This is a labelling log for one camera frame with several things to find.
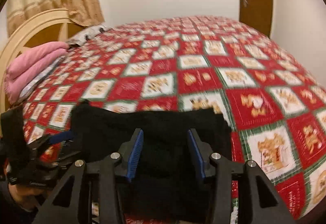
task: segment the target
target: bedspread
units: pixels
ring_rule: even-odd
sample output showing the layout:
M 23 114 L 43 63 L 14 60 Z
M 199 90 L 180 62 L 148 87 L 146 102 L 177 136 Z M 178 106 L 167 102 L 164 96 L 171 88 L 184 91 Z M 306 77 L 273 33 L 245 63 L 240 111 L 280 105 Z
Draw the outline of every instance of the bedspread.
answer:
M 83 99 L 119 113 L 212 107 L 233 130 L 233 160 L 255 160 L 294 218 L 326 194 L 324 88 L 293 56 L 237 21 L 177 17 L 97 35 L 70 51 L 25 103 L 27 142 L 69 129 L 70 111 Z M 236 183 L 232 195 L 237 206 Z

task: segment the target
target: cream headboard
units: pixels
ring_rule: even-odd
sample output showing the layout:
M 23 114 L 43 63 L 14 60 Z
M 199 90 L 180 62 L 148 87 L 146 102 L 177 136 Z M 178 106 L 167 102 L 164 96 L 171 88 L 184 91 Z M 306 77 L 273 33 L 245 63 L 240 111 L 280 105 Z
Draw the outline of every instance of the cream headboard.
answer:
M 83 26 L 74 24 L 68 18 L 67 9 L 60 8 L 44 11 L 31 17 L 10 36 L 0 55 L 1 113 L 10 107 L 3 86 L 4 72 L 10 62 L 29 48 L 49 41 L 65 41 L 82 29 L 84 29 Z

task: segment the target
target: folded blanket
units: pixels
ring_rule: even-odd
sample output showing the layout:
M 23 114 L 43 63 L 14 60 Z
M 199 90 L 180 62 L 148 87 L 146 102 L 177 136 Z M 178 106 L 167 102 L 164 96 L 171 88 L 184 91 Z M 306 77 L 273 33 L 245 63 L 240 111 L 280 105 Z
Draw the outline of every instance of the folded blanket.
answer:
M 6 70 L 7 78 L 9 80 L 17 78 L 45 55 L 59 48 L 68 49 L 69 45 L 61 41 L 52 41 L 29 49 L 10 63 Z
M 14 104 L 19 98 L 19 94 L 22 89 L 31 81 L 33 78 L 48 67 L 56 58 L 68 54 L 63 48 L 57 49 L 40 60 L 36 61 L 31 67 L 25 72 L 19 75 L 16 79 L 10 79 L 8 75 L 4 79 L 4 90 L 8 96 L 10 104 Z

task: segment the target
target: metal bolt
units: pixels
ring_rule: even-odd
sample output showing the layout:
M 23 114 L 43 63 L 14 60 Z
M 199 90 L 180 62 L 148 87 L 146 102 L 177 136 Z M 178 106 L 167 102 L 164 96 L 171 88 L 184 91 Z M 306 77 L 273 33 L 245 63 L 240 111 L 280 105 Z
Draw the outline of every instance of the metal bolt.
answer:
M 249 165 L 250 167 L 255 167 L 255 166 L 257 165 L 257 163 L 256 163 L 255 161 L 253 161 L 253 160 L 249 160 L 249 161 L 248 161 L 248 165 Z
M 119 159 L 120 153 L 119 152 L 111 153 L 110 157 L 111 159 Z
M 221 159 L 221 154 L 217 153 L 217 152 L 214 152 L 211 154 L 211 157 L 214 159 L 214 160 L 218 160 L 218 159 Z
M 77 167 L 81 167 L 81 166 L 83 166 L 83 164 L 84 164 L 83 160 L 75 161 L 75 166 L 77 166 Z

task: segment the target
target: hand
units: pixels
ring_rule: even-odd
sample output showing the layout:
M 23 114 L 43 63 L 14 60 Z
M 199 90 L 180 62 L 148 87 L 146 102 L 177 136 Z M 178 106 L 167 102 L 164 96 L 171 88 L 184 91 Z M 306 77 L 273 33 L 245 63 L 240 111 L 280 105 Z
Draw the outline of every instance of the hand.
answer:
M 8 185 L 9 192 L 13 200 L 26 210 L 33 210 L 37 201 L 35 196 L 46 193 L 45 189 L 29 187 L 24 185 Z

